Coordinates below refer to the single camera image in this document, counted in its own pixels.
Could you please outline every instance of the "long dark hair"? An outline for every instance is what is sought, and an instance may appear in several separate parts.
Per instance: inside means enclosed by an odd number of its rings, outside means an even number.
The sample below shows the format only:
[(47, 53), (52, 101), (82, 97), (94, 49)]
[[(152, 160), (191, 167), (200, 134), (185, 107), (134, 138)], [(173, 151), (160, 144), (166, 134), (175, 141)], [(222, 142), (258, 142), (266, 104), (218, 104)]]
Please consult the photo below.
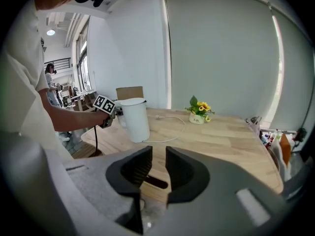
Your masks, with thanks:
[(45, 74), (46, 74), (46, 73), (50, 73), (50, 67), (52, 67), (53, 69), (55, 69), (54, 64), (49, 63), (49, 64), (46, 66)]

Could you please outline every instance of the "white rectangular strip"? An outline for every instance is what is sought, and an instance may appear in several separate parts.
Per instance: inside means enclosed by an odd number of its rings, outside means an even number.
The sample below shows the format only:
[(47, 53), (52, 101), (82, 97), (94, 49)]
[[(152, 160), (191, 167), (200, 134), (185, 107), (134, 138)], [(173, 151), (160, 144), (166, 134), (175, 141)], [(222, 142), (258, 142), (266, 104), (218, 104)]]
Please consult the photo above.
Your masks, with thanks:
[(252, 223), (259, 227), (267, 222), (271, 216), (264, 209), (261, 203), (252, 195), (249, 189), (243, 189), (236, 193), (237, 198), (241, 202), (243, 208), (246, 210)]

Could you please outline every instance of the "orange cushion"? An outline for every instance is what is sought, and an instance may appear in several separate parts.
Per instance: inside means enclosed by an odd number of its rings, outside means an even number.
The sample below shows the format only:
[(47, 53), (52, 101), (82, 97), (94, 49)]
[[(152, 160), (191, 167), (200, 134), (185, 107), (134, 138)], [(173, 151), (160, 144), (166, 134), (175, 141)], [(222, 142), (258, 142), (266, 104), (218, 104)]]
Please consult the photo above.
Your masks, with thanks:
[(289, 141), (287, 140), (287, 137), (285, 134), (282, 134), (281, 140), (280, 140), (280, 147), (282, 150), (282, 156), (284, 163), (288, 165), (290, 161), (290, 156), (291, 156), (291, 145)]

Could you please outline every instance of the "container lid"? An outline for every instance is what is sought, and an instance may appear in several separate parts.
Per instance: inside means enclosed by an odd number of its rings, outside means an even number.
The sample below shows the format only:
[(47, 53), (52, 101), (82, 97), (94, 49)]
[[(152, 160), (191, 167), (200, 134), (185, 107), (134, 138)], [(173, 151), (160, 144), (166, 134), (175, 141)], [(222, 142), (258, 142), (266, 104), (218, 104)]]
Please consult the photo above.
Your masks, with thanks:
[(124, 107), (134, 106), (134, 105), (139, 105), (145, 101), (146, 101), (146, 99), (144, 99), (144, 98), (131, 98), (131, 99), (127, 99), (127, 100), (122, 100), (121, 105)]

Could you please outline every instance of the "green leaf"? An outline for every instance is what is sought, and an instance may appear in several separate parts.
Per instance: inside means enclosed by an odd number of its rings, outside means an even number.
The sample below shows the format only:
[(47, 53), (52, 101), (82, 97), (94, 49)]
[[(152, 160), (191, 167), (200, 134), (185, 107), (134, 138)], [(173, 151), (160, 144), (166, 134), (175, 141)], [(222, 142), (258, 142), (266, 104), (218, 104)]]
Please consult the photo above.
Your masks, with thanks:
[(197, 98), (193, 95), (192, 98), (190, 99), (190, 104), (191, 104), (192, 106), (196, 106), (197, 103), (198, 103), (198, 100), (197, 100)]

